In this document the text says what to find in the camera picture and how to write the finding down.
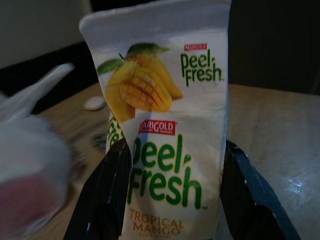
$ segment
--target mango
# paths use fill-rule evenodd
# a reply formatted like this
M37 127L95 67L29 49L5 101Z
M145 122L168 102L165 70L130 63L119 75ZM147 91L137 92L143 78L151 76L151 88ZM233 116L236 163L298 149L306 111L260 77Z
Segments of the mango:
M155 54L138 54L126 58L126 61L135 62L139 66L147 68L155 73L161 79L173 100L181 99L183 97L182 92L172 80L166 66Z

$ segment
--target dark wall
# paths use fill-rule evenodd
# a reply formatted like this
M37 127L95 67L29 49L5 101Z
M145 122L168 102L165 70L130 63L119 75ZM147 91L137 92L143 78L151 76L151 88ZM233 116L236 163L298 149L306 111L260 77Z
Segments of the dark wall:
M320 94L319 1L233 0L229 81Z

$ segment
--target wall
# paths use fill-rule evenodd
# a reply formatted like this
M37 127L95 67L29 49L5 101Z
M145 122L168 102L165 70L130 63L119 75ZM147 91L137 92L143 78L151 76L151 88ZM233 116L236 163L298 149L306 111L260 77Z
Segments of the wall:
M0 0L0 69L83 41L89 0Z

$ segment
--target white plastic bag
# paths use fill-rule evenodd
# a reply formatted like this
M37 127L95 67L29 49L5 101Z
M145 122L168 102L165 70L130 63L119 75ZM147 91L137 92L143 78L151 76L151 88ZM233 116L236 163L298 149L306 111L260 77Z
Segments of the white plastic bag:
M167 0L80 22L132 154L121 240L208 240L220 204L228 96L228 0Z
M21 240L43 227L66 199L70 150L37 100L73 69L64 64L0 102L0 239Z

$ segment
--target red object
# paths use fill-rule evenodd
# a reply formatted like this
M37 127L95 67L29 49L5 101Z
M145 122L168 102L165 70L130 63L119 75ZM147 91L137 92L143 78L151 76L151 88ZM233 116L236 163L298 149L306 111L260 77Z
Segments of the red object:
M39 174L0 185L0 239L47 216L57 204L53 186Z

